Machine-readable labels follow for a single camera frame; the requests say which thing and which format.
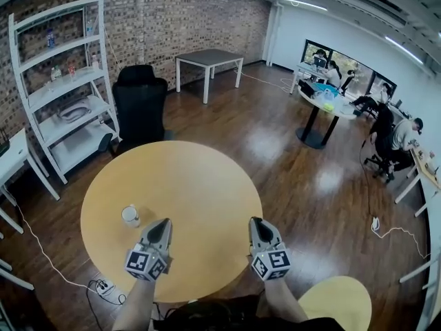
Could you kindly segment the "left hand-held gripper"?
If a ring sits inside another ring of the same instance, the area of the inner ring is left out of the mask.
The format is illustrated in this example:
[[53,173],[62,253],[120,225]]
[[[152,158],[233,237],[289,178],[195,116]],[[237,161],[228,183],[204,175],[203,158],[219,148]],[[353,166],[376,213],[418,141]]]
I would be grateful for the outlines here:
[[145,281],[157,281],[162,274],[168,274],[172,262],[171,240],[170,219],[151,222],[143,229],[140,243],[136,243],[134,248],[127,252],[125,271],[134,278]]

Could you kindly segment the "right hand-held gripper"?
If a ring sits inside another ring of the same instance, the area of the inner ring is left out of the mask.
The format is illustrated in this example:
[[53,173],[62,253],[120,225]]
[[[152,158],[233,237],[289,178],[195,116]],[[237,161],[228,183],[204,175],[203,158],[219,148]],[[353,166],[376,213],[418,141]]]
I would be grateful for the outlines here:
[[282,243],[276,226],[267,220],[252,217],[249,220],[252,270],[262,281],[283,278],[291,268],[291,256]]

